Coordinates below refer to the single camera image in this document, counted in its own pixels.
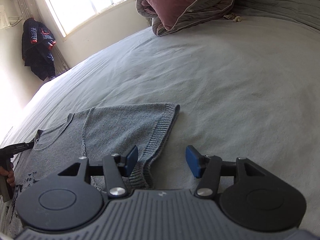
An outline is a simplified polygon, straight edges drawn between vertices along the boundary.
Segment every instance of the dark blue jacket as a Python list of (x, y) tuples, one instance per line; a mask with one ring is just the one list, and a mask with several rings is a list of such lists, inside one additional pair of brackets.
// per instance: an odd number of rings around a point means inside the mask
[(29, 18), (23, 24), (22, 58), (25, 66), (30, 66), (41, 80), (55, 76), (53, 57), (50, 50), (55, 45), (55, 37), (41, 22)]

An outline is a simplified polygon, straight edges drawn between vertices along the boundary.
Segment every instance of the blue gripper pad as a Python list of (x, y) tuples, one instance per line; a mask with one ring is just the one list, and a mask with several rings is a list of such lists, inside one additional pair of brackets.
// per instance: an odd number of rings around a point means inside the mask
[(124, 171), (125, 177), (129, 177), (133, 171), (139, 157), (138, 147), (134, 146), (126, 156)]
[(205, 171), (204, 156), (201, 155), (192, 145), (186, 148), (186, 161), (192, 171), (193, 176), (201, 178)]

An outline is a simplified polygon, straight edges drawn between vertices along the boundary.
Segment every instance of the bed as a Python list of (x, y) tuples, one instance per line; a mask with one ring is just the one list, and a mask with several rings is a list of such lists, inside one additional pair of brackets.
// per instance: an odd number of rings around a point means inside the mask
[[(90, 56), (41, 87), (1, 146), (94, 106), (177, 103), (178, 119), (151, 168), (155, 188), (195, 188), (187, 145), (225, 161), (245, 156), (303, 193), (301, 228), (320, 235), (320, 25), (241, 6), (241, 22), (215, 20), (163, 37), (147, 28)], [(230, 183), (222, 179), (220, 190)]]

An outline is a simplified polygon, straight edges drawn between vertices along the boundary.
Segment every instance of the black handle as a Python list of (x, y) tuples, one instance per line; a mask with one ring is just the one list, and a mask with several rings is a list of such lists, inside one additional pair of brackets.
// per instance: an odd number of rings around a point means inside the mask
[[(11, 160), (0, 160), (0, 166), (2, 166), (6, 171), (11, 169)], [(0, 176), (0, 192), (2, 194), (3, 202), (7, 202), (13, 198), (12, 187), (7, 182), (8, 176)]]
[(234, 182), (219, 198), (221, 210), (233, 222), (260, 232), (280, 232), (300, 225), (306, 200), (283, 180), (239, 157)]

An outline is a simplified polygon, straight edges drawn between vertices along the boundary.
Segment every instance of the white wall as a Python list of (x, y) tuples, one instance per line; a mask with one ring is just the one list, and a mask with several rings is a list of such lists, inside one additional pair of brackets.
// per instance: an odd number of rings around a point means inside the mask
[(57, 46), (70, 67), (92, 54), (148, 27), (135, 8), (135, 0), (119, 5), (113, 10), (96, 16), (83, 27), (69, 34), (65, 41), (53, 20), (44, 0), (35, 0), (44, 24), (55, 35)]
[[(7, 16), (17, 16), (10, 0), (0, 0)], [(0, 142), (15, 117), (43, 82), (24, 66), (21, 55), (23, 23), (0, 30)]]

